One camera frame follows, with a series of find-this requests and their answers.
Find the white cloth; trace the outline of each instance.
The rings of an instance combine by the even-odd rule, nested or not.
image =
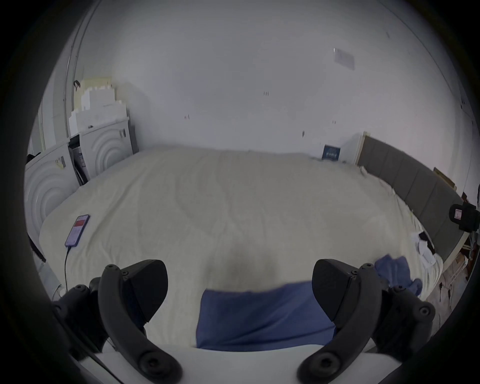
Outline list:
[[[359,267],[405,256],[411,278],[423,281],[421,297],[433,288],[410,239],[417,221],[391,187],[356,166],[306,155],[159,148],[116,164],[43,224],[40,244],[60,281],[65,239],[85,214],[68,256],[69,287],[88,285],[110,263],[163,260],[168,294],[146,326],[155,344],[196,344],[205,289],[311,280],[322,258]]]

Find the gray upholstered headboard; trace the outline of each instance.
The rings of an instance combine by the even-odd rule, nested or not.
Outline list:
[[[464,234],[448,218],[450,206],[463,203],[452,187],[405,152],[369,136],[364,136],[357,164],[393,187],[422,223],[436,252],[445,261]]]

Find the white comforter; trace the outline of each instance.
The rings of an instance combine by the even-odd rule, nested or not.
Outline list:
[[[315,262],[405,256],[426,298],[442,262],[426,270],[410,234],[421,226],[393,190],[356,166],[306,155],[160,148],[96,177],[45,220],[40,244],[64,281],[65,239],[90,214],[67,262],[69,287],[107,264],[163,260],[165,302],[146,326],[156,344],[195,346],[205,289],[261,291],[310,280]]]

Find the floor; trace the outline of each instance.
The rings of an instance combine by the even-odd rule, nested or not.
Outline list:
[[[465,288],[467,287],[467,269],[464,268],[455,279],[452,278],[461,267],[463,256],[457,257],[440,276],[437,287],[433,290],[427,301],[435,307],[435,318],[433,320],[432,335],[445,323],[446,319],[455,309]]]

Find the blue cloth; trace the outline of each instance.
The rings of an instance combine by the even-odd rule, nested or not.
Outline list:
[[[200,304],[197,347],[261,351],[325,345],[334,331],[335,325],[313,296],[310,281],[268,292],[206,290]]]
[[[390,255],[385,255],[375,262],[375,269],[380,277],[388,280],[391,287],[403,285],[406,289],[413,292],[415,296],[420,295],[423,288],[422,282],[420,279],[410,280],[410,268],[404,256],[392,259]]]

